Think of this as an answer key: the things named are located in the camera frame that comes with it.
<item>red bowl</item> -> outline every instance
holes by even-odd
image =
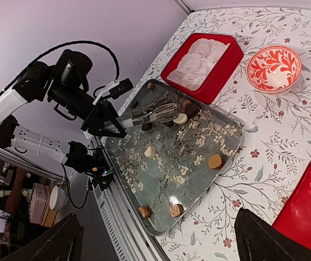
[[[291,48],[273,45],[261,49],[246,68],[248,82],[257,90],[280,94],[290,90],[302,71],[301,57]]]
[[[201,38],[213,39],[230,45],[222,55],[221,59],[216,63],[215,67],[210,71],[202,85],[196,91],[191,91],[180,84],[168,80],[167,77],[177,68],[178,63],[188,53],[188,50],[192,44]],[[210,104],[225,86],[226,82],[229,80],[230,76],[243,57],[244,53],[242,52],[239,44],[235,38],[230,35],[194,33],[191,34],[180,46],[178,51],[165,66],[160,76],[171,87],[184,92],[198,101]]]

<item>leaf pattern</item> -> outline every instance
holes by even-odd
[[[190,237],[190,245],[194,246],[195,245],[195,233],[193,231],[191,237]]]
[[[171,260],[238,261],[234,222],[239,208],[248,208],[272,224],[311,160],[311,10],[247,7],[190,14],[120,112],[144,82],[159,78],[193,32],[232,34],[244,51],[243,60],[212,106],[237,117],[247,135],[239,153],[227,162],[192,212],[171,234],[156,239]],[[301,79],[288,94],[267,96],[254,91],[246,80],[249,59],[272,44],[289,45],[303,61]],[[258,157],[252,158],[255,150]],[[193,232],[196,242],[191,245]]]

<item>black cable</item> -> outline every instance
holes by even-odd
[[[20,150],[18,150],[17,148],[14,148],[18,153],[20,153],[20,154],[25,154],[26,152],[27,152],[27,150],[24,150],[24,151],[20,151]]]
[[[65,166],[64,166],[63,164],[61,164],[61,166],[63,167],[63,170],[64,170],[66,182],[69,184],[69,178],[67,177],[66,168],[65,168]],[[69,195],[69,199],[70,199],[70,202],[71,202],[71,204],[73,205],[73,207],[75,207],[75,208],[77,208],[77,209],[82,209],[82,208],[84,208],[84,206],[85,206],[85,204],[86,204],[86,200],[88,199],[89,189],[87,188],[86,194],[85,194],[85,198],[84,198],[84,201],[83,201],[83,204],[82,204],[80,207],[77,207],[77,206],[73,203],[73,200],[72,200],[71,193],[70,193],[70,190],[69,190],[69,189],[67,190],[67,194]]]
[[[89,172],[84,171],[84,174],[86,174],[87,176],[94,178],[95,176],[93,174],[90,174]]]
[[[87,148],[86,150],[87,150],[87,151],[95,151],[95,150],[98,150],[99,148],[103,148],[103,146],[102,146],[102,145],[99,145],[99,146],[97,146],[96,148]]]
[[[6,149],[6,148],[1,148],[1,149],[7,151],[8,153],[10,153],[10,154],[12,154],[12,155],[14,155],[14,156],[16,156],[16,157],[22,159],[22,160],[24,160],[26,163],[30,164],[32,167],[35,167],[35,168],[37,168],[37,169],[39,169],[39,170],[41,170],[41,171],[48,172],[49,174],[52,174],[52,175],[54,175],[54,176],[57,176],[57,177],[60,177],[60,178],[61,178],[60,175],[55,174],[55,173],[53,173],[53,172],[51,172],[51,171],[49,171],[49,170],[43,169],[42,167],[36,165],[36,164],[33,163],[32,161],[30,161],[30,160],[28,160],[28,159],[26,159],[26,158],[20,156],[20,155],[17,154],[17,153],[14,153],[14,152],[11,151],[11,150],[8,150],[8,149]]]
[[[35,62],[37,62],[39,59],[43,58],[44,56],[50,54],[51,52],[55,51],[56,49],[65,47],[65,46],[69,46],[69,45],[77,45],[77,44],[87,44],[87,45],[95,45],[98,46],[100,48],[105,49],[112,57],[115,66],[116,66],[116,80],[118,80],[119,78],[119,64],[118,64],[118,60],[116,55],[112,52],[112,50],[110,48],[108,48],[107,46],[98,43],[98,42],[94,42],[94,41],[89,41],[89,40],[78,40],[78,41],[71,41],[71,42],[65,42],[62,43],[61,45],[57,45],[47,51],[45,51],[44,53],[40,54],[39,56],[37,56],[31,63],[29,63],[24,70],[22,70],[5,88],[3,91],[0,92],[0,94],[4,93],[6,90],[8,90],[18,79],[20,79],[26,72],[27,70],[34,65]]]
[[[112,95],[109,94],[109,95],[106,95],[106,96],[101,97],[101,99],[102,99],[102,100],[107,100],[107,99],[110,99],[111,97],[112,97]]]
[[[106,85],[100,86],[100,87],[96,88],[96,89],[94,90],[94,92],[92,93],[93,97],[96,98],[96,92],[97,92],[98,90],[104,88],[105,86],[106,86]]]

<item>chocolate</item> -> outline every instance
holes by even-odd
[[[185,109],[187,105],[192,104],[190,100],[184,100],[182,103],[183,108]]]
[[[187,117],[193,117],[199,112],[199,106],[197,104],[188,104],[184,108],[184,112],[186,113]]]
[[[153,83],[148,83],[147,84],[147,89],[152,90],[154,88],[154,84]]]
[[[167,127],[172,127],[173,126],[173,121],[168,121],[168,122],[163,122],[163,124]]]
[[[173,120],[174,123],[176,124],[185,124],[188,120],[188,116],[185,113],[179,113],[178,117],[176,119]]]
[[[139,105],[139,103],[137,101],[133,101],[131,104],[130,104],[130,107],[135,109],[137,106]]]
[[[170,215],[177,218],[183,214],[183,207],[181,204],[176,204],[170,207]]]
[[[147,206],[141,206],[139,211],[144,219],[149,219],[151,217],[151,212]]]
[[[219,170],[223,167],[224,163],[225,162],[223,161],[221,155],[215,154],[209,159],[209,168],[213,170]]]
[[[144,131],[144,132],[146,132],[146,131],[149,131],[150,129],[152,129],[153,128],[153,126],[152,126],[152,124],[149,122],[149,123],[144,123],[144,124],[142,124],[142,126],[141,126],[141,129]]]

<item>white chocolate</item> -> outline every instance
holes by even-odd
[[[185,115],[184,113],[179,113],[178,117],[174,119],[174,123],[181,125],[181,124],[186,123],[187,120],[188,120],[187,115]]]
[[[147,149],[146,149],[146,151],[145,151],[145,156],[147,157],[147,158],[149,158],[149,159],[153,159],[154,158],[154,156],[156,155],[156,149],[155,149],[156,147],[154,147],[154,146],[149,146]]]

